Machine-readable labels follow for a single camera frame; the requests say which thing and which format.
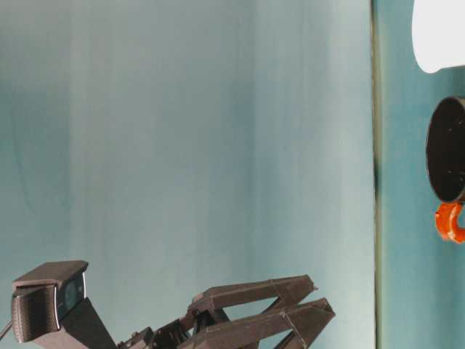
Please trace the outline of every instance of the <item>white object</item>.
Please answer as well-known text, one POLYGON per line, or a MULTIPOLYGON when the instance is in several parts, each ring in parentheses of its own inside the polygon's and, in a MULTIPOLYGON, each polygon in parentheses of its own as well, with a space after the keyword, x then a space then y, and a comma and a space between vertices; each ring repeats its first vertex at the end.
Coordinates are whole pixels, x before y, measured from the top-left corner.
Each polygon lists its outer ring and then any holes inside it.
POLYGON ((415 0, 413 51, 423 71, 465 65, 464 16, 465 0, 415 0))

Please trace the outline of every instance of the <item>webcam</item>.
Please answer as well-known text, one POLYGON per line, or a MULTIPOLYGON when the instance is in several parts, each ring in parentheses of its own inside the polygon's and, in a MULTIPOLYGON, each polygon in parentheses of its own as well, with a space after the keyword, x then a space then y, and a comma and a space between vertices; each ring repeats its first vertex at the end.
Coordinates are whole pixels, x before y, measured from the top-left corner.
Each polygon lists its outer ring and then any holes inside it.
POLYGON ((13 281, 12 328, 19 343, 60 330, 61 320, 86 298, 87 265, 48 262, 13 281))

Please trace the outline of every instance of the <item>orange clamp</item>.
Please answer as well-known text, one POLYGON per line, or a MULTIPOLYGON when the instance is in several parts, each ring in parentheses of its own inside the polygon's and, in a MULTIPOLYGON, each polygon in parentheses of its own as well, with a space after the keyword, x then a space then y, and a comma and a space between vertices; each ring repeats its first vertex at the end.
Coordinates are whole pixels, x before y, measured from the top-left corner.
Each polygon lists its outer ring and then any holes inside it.
POLYGON ((441 204, 436 211, 436 228, 441 238, 456 244, 465 242, 465 229, 458 226, 462 204, 441 204))

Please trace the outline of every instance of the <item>teal surface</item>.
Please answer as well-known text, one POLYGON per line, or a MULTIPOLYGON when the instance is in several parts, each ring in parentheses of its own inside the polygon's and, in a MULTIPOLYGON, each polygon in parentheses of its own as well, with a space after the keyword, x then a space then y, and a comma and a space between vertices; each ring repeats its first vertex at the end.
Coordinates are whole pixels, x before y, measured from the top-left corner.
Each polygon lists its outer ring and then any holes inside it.
POLYGON ((256 278, 308 273, 337 313, 315 348, 374 348, 368 1, 258 1, 256 278))
POLYGON ((423 73, 413 56, 413 0, 375 0, 379 348, 463 348, 463 247, 434 228, 426 176, 429 119, 465 93, 463 69, 423 73))
POLYGON ((115 341, 251 280, 250 32, 248 1, 2 2, 0 322, 47 260, 90 262, 115 341))
POLYGON ((358 0, 3 1, 0 321, 46 260, 90 262, 116 341, 208 286, 308 273, 337 313, 313 348, 373 348, 369 18, 358 0))

